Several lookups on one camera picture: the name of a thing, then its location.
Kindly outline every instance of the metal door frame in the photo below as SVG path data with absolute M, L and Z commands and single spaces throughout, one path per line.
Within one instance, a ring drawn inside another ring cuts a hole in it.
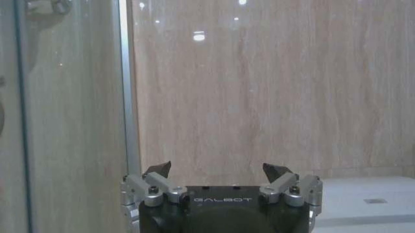
M 124 88 L 124 121 L 127 140 L 127 171 L 141 174 L 139 151 L 139 111 L 135 79 L 132 1 L 119 0 L 120 42 Z

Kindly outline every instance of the marble wall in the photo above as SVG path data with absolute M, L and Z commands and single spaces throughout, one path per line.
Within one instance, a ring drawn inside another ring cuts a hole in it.
M 73 0 L 68 15 L 41 6 L 24 16 L 23 84 L 37 233 L 124 232 L 117 11 L 117 1 Z
M 144 168 L 415 176 L 415 1 L 132 1 Z

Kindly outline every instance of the silver metal bracket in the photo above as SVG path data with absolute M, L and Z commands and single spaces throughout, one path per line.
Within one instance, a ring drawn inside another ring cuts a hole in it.
M 285 190 L 297 183 L 297 176 L 285 172 L 269 185 L 259 188 L 260 195 L 265 198 L 268 204 L 277 203 L 279 196 Z
M 292 207 L 301 207 L 304 203 L 309 206 L 308 229 L 315 226 L 315 218 L 321 213 L 323 204 L 323 182 L 317 176 L 307 175 L 296 186 L 284 192 L 285 203 Z
M 145 176 L 145 182 L 159 187 L 163 193 L 168 196 L 168 201 L 172 203 L 180 203 L 181 199 L 187 195 L 187 188 L 176 186 L 167 178 L 159 173 L 151 172 Z
M 163 203 L 163 192 L 156 186 L 151 186 L 140 176 L 129 175 L 125 179 L 127 194 L 133 196 L 133 202 L 141 201 L 148 207 L 156 207 Z

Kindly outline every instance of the bolt head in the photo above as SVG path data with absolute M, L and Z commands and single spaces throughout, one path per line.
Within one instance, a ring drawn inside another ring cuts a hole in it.
M 151 187 L 148 188 L 148 193 L 149 193 L 149 194 L 157 194 L 157 193 L 159 193 L 159 187 L 151 186 Z
M 289 193 L 295 195 L 300 194 L 300 188 L 297 186 L 291 186 Z

